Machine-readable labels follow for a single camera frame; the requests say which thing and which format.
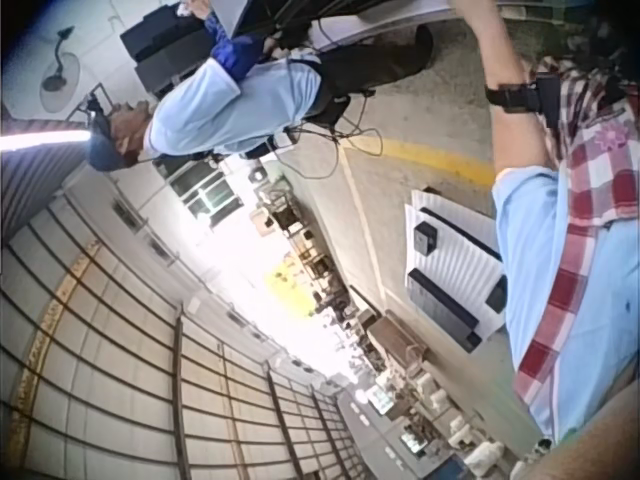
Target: wrist strap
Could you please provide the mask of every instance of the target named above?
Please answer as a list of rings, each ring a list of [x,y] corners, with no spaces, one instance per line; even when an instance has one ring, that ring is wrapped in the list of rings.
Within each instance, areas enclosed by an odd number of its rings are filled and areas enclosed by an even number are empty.
[[[491,105],[502,107],[507,113],[541,113],[538,86],[534,83],[500,85],[498,90],[485,86],[485,95]]]

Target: plaid shirt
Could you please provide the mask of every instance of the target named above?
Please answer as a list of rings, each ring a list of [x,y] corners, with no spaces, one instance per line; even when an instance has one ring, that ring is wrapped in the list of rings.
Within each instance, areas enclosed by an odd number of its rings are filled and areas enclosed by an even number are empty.
[[[640,142],[638,87],[608,102],[602,72],[585,74],[571,62],[543,68],[560,75],[559,129],[547,132],[552,158],[566,159],[569,225],[547,306],[518,367],[514,388],[531,405],[571,333],[586,289],[598,230],[638,218]]]

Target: floor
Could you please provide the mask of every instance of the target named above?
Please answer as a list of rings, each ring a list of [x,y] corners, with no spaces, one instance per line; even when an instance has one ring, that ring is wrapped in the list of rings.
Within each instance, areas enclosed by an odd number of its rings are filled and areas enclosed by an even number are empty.
[[[546,24],[517,23],[510,30],[526,58],[535,57],[555,35]],[[468,355],[419,313],[405,293],[403,209],[412,189],[431,186],[467,207],[495,214],[490,118],[475,39],[458,21],[434,24],[432,31],[437,44],[432,67],[378,89],[368,102],[362,126],[380,130],[381,156],[356,148],[379,151],[375,138],[359,138],[340,148],[339,165],[330,178],[310,180],[286,167],[284,171],[315,214],[346,283],[421,335],[432,350],[428,368],[434,377],[468,414],[483,420],[489,434],[522,455],[540,432],[512,393],[506,331]],[[360,106],[356,99],[347,116],[356,119]],[[300,143],[282,160],[305,176],[331,172],[336,151],[330,142],[304,135]]]

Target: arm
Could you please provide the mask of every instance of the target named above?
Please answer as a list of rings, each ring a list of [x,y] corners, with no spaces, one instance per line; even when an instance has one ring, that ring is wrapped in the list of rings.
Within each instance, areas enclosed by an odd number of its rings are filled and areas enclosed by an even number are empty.
[[[478,39],[486,84],[527,83],[506,26],[494,0],[452,0]],[[507,114],[491,106],[494,167],[496,173],[507,168],[544,166],[547,151],[544,132],[533,113]]]
[[[193,14],[204,20],[204,27],[215,42],[211,58],[220,64],[236,83],[240,83],[249,71],[267,53],[269,42],[261,35],[241,35],[230,39],[211,10],[208,0],[189,0],[187,7]]]
[[[616,395],[576,438],[552,450],[523,480],[636,478],[640,467],[638,381]]]

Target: hand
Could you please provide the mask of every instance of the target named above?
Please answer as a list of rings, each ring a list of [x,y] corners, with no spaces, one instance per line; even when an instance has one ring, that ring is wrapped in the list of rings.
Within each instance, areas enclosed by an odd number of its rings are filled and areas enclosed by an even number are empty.
[[[500,13],[495,0],[449,0],[451,6],[477,33],[484,27],[491,28]]]
[[[186,7],[200,20],[204,20],[211,13],[209,0],[187,0]]]

